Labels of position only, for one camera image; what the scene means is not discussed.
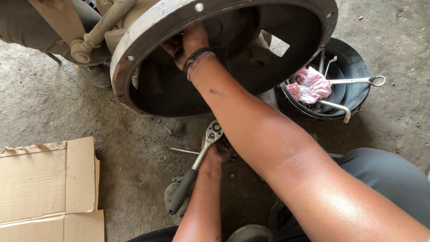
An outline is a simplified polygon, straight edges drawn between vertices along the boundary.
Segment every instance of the cardboard sheet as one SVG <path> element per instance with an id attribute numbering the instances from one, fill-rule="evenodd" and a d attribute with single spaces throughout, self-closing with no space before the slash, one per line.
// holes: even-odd
<path id="1" fill-rule="evenodd" d="M 0 149 L 0 242 L 104 241 L 94 138 Z"/>

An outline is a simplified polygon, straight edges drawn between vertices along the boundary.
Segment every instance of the ratchet wrench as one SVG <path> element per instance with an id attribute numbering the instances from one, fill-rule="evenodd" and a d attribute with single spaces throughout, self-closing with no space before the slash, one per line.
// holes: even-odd
<path id="1" fill-rule="evenodd" d="M 205 157 L 208 148 L 215 141 L 220 139 L 223 134 L 224 132 L 221 129 L 218 121 L 212 121 L 212 123 L 206 129 L 205 144 L 203 145 L 202 151 L 199 153 L 199 156 L 197 157 L 193 166 L 185 173 L 184 179 L 181 181 L 178 188 L 172 194 L 172 199 L 167 206 L 167 212 L 170 215 L 176 214 L 179 208 L 182 206 L 182 203 L 184 203 L 185 197 L 187 197 L 188 191 L 197 177 L 197 171 L 199 170 L 200 163 Z"/>
<path id="2" fill-rule="evenodd" d="M 384 81 L 380 84 L 373 83 L 378 78 L 382 78 Z M 366 83 L 366 84 L 370 84 L 374 87 L 381 87 L 381 86 L 385 85 L 386 82 L 387 82 L 387 78 L 385 76 L 376 76 L 376 77 L 371 77 L 371 78 L 344 79 L 344 80 L 330 80 L 330 83 L 332 85 Z"/>

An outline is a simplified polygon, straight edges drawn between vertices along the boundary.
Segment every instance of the shoe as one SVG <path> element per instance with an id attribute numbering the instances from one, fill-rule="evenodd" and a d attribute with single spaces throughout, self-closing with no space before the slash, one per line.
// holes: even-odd
<path id="1" fill-rule="evenodd" d="M 164 191 L 164 203 L 166 204 L 166 208 L 168 207 L 170 200 L 172 199 L 172 195 L 178 186 L 179 183 L 172 183 Z M 182 218 L 184 217 L 185 211 L 187 210 L 188 204 L 190 203 L 190 199 L 191 191 L 188 191 L 188 195 L 185 197 L 184 203 L 179 208 L 178 212 L 175 215 L 170 215 L 176 225 L 179 225 Z"/>
<path id="2" fill-rule="evenodd" d="M 99 65 L 82 66 L 81 70 L 92 84 L 104 89 L 112 87 L 110 74 L 111 68 L 107 63 L 104 62 Z"/>
<path id="3" fill-rule="evenodd" d="M 273 233 L 284 227 L 287 220 L 292 216 L 291 211 L 285 206 L 281 199 L 276 196 L 276 203 L 272 206 L 269 214 L 269 227 Z"/>
<path id="4" fill-rule="evenodd" d="M 234 231 L 227 242 L 269 242 L 273 235 L 273 232 L 267 227 L 249 224 Z"/>

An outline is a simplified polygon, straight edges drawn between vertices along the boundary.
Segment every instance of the concrete floor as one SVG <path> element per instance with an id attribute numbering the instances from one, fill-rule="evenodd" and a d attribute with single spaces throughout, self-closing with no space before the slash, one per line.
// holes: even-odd
<path id="1" fill-rule="evenodd" d="M 334 36 L 355 47 L 373 75 L 385 75 L 389 83 L 371 89 L 349 124 L 295 121 L 328 152 L 372 147 L 399 154 L 424 171 L 430 163 L 428 1 L 338 0 L 338 6 Z M 95 137 L 106 241 L 174 225 L 163 192 L 196 156 L 169 148 L 199 151 L 212 114 L 138 115 L 122 107 L 111 90 L 91 85 L 73 64 L 58 66 L 43 53 L 3 42 L 0 98 L 1 147 Z M 158 162 L 161 155 L 165 162 Z M 275 195 L 243 160 L 225 167 L 221 199 L 224 239 L 243 225 L 268 226 Z"/>

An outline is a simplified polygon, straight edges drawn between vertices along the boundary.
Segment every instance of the ratchet handle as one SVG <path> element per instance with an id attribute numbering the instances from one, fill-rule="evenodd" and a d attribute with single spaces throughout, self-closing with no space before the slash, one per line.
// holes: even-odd
<path id="1" fill-rule="evenodd" d="M 178 212 L 179 208 L 184 203 L 184 200 L 187 197 L 188 191 L 190 190 L 190 187 L 195 181 L 196 177 L 197 177 L 197 171 L 194 170 L 193 168 L 188 169 L 188 171 L 185 173 L 184 179 L 181 181 L 179 186 L 172 194 L 170 203 L 167 206 L 167 212 L 170 215 L 175 215 Z"/>

